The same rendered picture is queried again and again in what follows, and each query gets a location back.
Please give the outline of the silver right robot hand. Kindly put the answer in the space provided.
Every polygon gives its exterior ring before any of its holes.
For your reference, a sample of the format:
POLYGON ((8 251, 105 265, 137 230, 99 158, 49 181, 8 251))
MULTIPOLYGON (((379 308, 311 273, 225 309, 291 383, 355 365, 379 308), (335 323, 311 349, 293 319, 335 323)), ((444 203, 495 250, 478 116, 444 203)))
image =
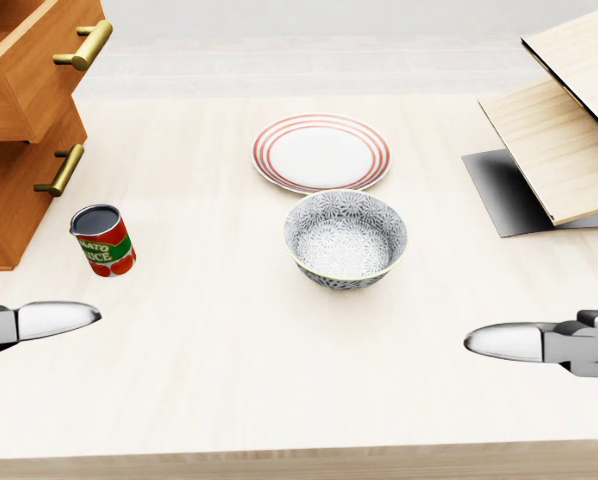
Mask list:
POLYGON ((560 323, 503 323, 470 332, 464 347, 509 361, 558 364, 579 377, 598 378, 598 310, 560 323))

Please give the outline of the grey patterned bowl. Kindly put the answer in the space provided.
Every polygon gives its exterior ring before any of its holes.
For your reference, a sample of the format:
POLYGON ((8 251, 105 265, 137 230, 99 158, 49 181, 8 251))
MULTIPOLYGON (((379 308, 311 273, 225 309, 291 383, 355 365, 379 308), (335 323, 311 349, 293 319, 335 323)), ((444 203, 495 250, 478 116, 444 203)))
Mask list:
POLYGON ((387 203, 362 191, 326 190, 288 213, 285 246, 310 280, 334 290, 367 288, 403 258, 408 231, 387 203))

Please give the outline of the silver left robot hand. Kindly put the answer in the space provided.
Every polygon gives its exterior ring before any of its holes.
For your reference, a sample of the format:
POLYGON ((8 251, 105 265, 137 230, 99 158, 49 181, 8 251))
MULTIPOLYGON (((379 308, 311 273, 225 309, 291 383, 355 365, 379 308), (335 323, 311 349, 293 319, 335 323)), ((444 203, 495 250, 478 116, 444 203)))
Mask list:
POLYGON ((0 352, 23 341, 86 327, 101 318, 97 308, 72 301, 32 302, 18 309, 0 305, 0 352))

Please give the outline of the red tomato sauce tin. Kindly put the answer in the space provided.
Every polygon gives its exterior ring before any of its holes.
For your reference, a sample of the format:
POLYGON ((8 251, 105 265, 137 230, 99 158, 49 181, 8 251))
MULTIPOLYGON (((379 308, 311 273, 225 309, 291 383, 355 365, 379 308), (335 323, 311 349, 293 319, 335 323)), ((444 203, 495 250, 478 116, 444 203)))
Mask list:
POLYGON ((121 214, 112 205, 96 204, 81 209, 71 219, 70 233, 98 276, 124 275, 136 261, 121 214))

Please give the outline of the open wooden drawer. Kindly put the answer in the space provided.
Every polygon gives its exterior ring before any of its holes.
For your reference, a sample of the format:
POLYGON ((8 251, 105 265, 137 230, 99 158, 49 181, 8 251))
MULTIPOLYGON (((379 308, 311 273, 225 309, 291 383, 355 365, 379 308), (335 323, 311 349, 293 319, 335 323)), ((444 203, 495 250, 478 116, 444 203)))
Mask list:
POLYGON ((0 141, 39 142, 84 73, 55 65, 106 20, 100 0, 0 0, 0 141))

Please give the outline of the white plate with red rings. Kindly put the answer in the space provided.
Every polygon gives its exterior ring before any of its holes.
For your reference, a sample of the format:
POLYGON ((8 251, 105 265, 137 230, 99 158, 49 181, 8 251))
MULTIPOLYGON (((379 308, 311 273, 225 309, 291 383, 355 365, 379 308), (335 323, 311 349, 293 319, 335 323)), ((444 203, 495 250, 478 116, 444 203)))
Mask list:
POLYGON ((299 194, 365 190, 390 171, 392 154, 370 125, 339 114, 302 113, 264 127, 251 159, 269 182, 299 194))

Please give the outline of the pale wooden slat tray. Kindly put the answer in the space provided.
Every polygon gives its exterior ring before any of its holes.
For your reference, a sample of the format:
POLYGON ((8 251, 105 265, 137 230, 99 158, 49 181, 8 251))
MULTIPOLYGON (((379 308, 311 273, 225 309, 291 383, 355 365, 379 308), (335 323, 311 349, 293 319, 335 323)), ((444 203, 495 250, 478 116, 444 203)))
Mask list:
POLYGON ((504 147, 466 169, 502 238, 598 228, 598 10, 521 42, 547 74, 480 99, 504 147))

